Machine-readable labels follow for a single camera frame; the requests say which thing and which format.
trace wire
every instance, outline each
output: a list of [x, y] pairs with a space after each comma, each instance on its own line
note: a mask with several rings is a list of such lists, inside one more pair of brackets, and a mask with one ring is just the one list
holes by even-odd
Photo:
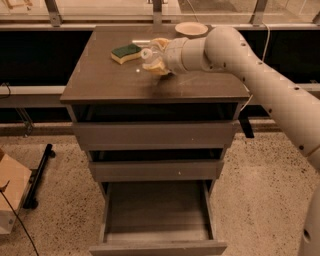
[[29, 238], [32, 246], [33, 246], [33, 249], [34, 249], [36, 255], [39, 256], [39, 253], [38, 253], [38, 251], [37, 251], [37, 248], [36, 248], [36, 246], [34, 245], [34, 242], [33, 242], [32, 238], [31, 238], [31, 236], [29, 235], [26, 227], [24, 226], [23, 222], [21, 221], [20, 217], [18, 216], [18, 214], [17, 214], [17, 213], [15, 212], [15, 210], [13, 209], [12, 205], [10, 204], [10, 202], [9, 202], [8, 198], [5, 196], [5, 194], [4, 194], [2, 191], [0, 191], [0, 193], [2, 194], [3, 198], [7, 201], [8, 205], [10, 206], [10, 208], [11, 208], [12, 212], [14, 213], [14, 215], [17, 217], [17, 219], [18, 219], [19, 222], [21, 223], [24, 231], [26, 232], [26, 234], [27, 234], [27, 236], [28, 236], [28, 238]]
[[263, 55], [262, 55], [262, 61], [264, 62], [264, 59], [266, 58], [267, 49], [268, 49], [268, 46], [269, 46], [271, 31], [270, 31], [270, 28], [269, 28], [269, 26], [267, 24], [265, 24], [264, 22], [262, 22], [262, 24], [265, 25], [265, 27], [268, 30], [267, 41], [266, 41], [266, 44], [264, 46], [264, 51], [263, 51]]
[[192, 4], [190, 3], [190, 1], [189, 1], [189, 0], [187, 0], [187, 2], [188, 2], [188, 4], [190, 5], [190, 7], [191, 7], [191, 9], [192, 9], [192, 11], [193, 11], [193, 15], [194, 15], [194, 17], [196, 18], [197, 22], [199, 22], [199, 19], [198, 19], [197, 15], [196, 15], [196, 11], [194, 10], [194, 8], [193, 8]]
[[9, 83], [3, 83], [2, 85], [5, 85], [5, 86], [7, 86], [7, 88], [8, 88], [8, 94], [7, 95], [5, 95], [5, 96], [2, 96], [2, 97], [0, 97], [0, 100], [1, 99], [6, 99], [6, 98], [9, 98], [10, 96], [11, 96], [11, 89], [10, 89], [10, 84]]
[[[262, 24], [268, 30], [267, 41], [266, 41], [266, 44], [264, 45], [264, 50], [263, 50], [262, 59], [261, 59], [262, 62], [264, 62], [264, 60], [266, 58], [266, 53], [267, 53], [267, 50], [268, 50], [269, 42], [270, 42], [271, 31], [270, 31], [270, 27], [267, 24], [265, 24], [264, 22], [262, 22]], [[248, 101], [242, 106], [242, 108], [240, 109], [240, 112], [249, 104], [249, 102], [252, 100], [252, 97], [253, 97], [253, 94], [250, 95], [250, 98], [248, 99]]]

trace cabinet top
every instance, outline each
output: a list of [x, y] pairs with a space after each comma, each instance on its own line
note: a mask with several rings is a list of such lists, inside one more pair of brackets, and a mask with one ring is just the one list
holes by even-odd
[[142, 59], [122, 65], [111, 51], [133, 40], [181, 37], [174, 26], [97, 27], [62, 94], [64, 104], [244, 102], [243, 84], [227, 73], [190, 72], [157, 77], [142, 68]]

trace speckled floor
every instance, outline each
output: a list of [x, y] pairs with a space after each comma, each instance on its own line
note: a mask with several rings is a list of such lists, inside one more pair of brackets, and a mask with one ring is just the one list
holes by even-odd
[[[319, 175], [276, 129], [237, 133], [211, 203], [224, 256], [297, 254], [304, 216]], [[98, 243], [103, 198], [72, 135], [0, 136], [4, 151], [36, 168], [47, 143], [56, 158], [45, 170], [36, 210], [20, 211], [40, 255], [90, 255]], [[18, 222], [0, 236], [0, 255], [33, 255]]]

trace drawer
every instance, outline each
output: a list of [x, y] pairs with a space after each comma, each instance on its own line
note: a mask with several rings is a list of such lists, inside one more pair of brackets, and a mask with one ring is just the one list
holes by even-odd
[[228, 102], [226, 99], [224, 101], [72, 105], [72, 112], [78, 122], [221, 121], [235, 119], [238, 102]]
[[222, 149], [127, 150], [90, 152], [95, 181], [213, 180]]
[[224, 148], [237, 121], [219, 123], [76, 123], [82, 150]]
[[214, 180], [222, 160], [115, 162], [89, 164], [95, 181]]
[[221, 255], [201, 181], [104, 183], [106, 207], [94, 256]]

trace green sponge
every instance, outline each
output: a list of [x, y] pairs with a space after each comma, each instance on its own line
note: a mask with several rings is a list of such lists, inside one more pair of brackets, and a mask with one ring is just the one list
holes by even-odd
[[135, 44], [129, 44], [126, 46], [122, 46], [111, 51], [111, 58], [118, 62], [119, 64], [123, 64], [126, 61], [138, 59], [141, 57], [141, 48]]

